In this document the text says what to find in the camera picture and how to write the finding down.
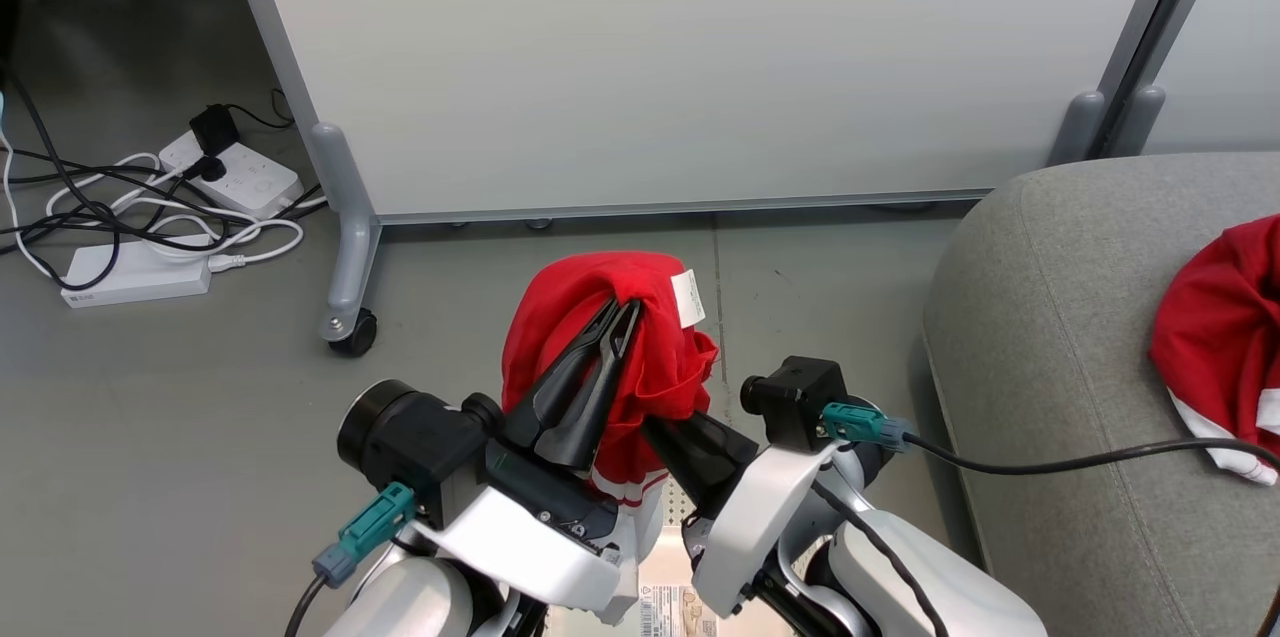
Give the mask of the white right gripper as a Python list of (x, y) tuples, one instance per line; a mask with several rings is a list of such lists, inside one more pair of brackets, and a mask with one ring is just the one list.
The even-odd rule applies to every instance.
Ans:
[(814, 454), (768, 446), (758, 455), (755, 441), (704, 412), (685, 420), (648, 414), (641, 432), (694, 513), (714, 519), (692, 569), (692, 587), (707, 608), (719, 618), (731, 617), (744, 600), (742, 590), (773, 556), (786, 594), (809, 599), (836, 618), (849, 614), (836, 606), (833, 590), (808, 586), (792, 569), (815, 541), (831, 537), (845, 523), (812, 490), (838, 443)]

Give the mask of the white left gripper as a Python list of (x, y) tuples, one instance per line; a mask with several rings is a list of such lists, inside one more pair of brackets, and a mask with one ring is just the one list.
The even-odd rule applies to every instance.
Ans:
[[(614, 455), (591, 468), (641, 313), (641, 301), (605, 301), (507, 414), (515, 446), (489, 441), (475, 469), (445, 482), (442, 517), (413, 526), (480, 574), (607, 625), (639, 604), (640, 565), (666, 523), (668, 469), (649, 446), (623, 446), (650, 459), (648, 472)], [(538, 440), (544, 460), (517, 449)]]

